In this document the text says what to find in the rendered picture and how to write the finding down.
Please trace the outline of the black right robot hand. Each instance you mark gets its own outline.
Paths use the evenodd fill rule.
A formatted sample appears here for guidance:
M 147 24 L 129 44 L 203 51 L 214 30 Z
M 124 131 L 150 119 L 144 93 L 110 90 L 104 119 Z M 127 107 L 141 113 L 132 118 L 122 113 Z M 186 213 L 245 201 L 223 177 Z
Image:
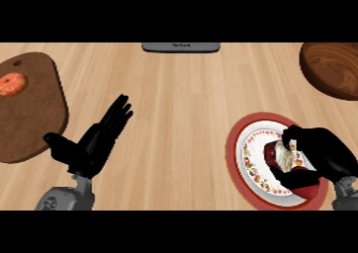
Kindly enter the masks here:
M 358 178 L 356 157 L 339 138 L 326 128 L 302 128 L 291 125 L 282 134 L 283 146 L 288 146 L 292 139 L 297 141 L 297 150 L 307 158 L 313 171 L 297 169 L 282 172 L 276 167 L 270 167 L 271 173 L 286 189 L 294 190 L 316 185 L 320 177 L 332 183 L 344 177 Z

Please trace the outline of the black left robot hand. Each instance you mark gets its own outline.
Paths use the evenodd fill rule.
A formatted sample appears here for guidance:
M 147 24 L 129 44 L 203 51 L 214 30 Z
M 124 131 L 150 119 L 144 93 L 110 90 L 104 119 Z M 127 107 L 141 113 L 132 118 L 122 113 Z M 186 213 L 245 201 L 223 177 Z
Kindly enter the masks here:
M 98 174 L 131 116 L 128 97 L 119 95 L 100 122 L 91 125 L 78 142 L 53 132 L 44 135 L 51 158 L 67 165 L 67 173 L 87 179 Z

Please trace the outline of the red-wrapped white cupcake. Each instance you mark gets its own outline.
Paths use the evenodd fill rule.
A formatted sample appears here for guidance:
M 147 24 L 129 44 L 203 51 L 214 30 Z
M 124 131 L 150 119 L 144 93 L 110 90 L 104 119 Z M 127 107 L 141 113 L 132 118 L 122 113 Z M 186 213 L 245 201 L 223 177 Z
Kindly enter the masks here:
M 264 160 L 280 185 L 297 196 L 311 200 L 317 195 L 319 179 L 314 171 L 308 170 L 302 163 L 295 164 L 295 153 L 283 146 L 279 139 L 264 145 Z

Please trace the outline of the red-rimmed floral plate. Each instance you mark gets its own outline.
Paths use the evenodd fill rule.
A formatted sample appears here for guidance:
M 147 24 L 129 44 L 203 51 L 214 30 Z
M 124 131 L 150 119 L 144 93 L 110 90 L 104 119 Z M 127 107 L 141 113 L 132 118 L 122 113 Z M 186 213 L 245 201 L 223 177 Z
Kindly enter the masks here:
M 276 180 L 264 160 L 264 145 L 282 138 L 282 131 L 295 122 L 273 113 L 252 113 L 229 131 L 224 153 L 233 185 L 257 210 L 314 211 L 320 208 L 328 181 L 319 179 L 316 196 L 297 196 Z

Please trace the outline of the brown wooden bowl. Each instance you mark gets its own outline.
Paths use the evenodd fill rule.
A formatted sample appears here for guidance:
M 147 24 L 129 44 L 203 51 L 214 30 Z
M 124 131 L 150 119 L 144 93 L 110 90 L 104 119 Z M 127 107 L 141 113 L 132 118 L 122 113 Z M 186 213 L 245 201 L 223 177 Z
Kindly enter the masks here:
M 298 66 L 307 83 L 319 92 L 358 101 L 358 42 L 304 42 Z

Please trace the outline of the brown wooden cutting board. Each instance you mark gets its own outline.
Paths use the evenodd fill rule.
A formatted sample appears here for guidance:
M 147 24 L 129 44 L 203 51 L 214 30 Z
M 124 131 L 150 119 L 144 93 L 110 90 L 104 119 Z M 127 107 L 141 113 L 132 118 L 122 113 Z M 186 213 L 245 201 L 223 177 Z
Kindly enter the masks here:
M 47 132 L 63 133 L 67 106 L 53 59 L 26 52 L 0 63 L 0 78 L 11 72 L 27 77 L 27 87 L 13 97 L 0 96 L 0 162 L 19 163 L 48 148 Z

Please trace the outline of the grey flat appliance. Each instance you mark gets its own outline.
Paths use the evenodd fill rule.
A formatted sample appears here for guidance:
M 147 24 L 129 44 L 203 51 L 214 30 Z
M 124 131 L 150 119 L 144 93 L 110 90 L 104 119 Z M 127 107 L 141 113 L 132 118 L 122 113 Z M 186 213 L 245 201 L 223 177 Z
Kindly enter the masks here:
M 143 42 L 146 52 L 162 53 L 212 53 L 220 49 L 218 42 Z

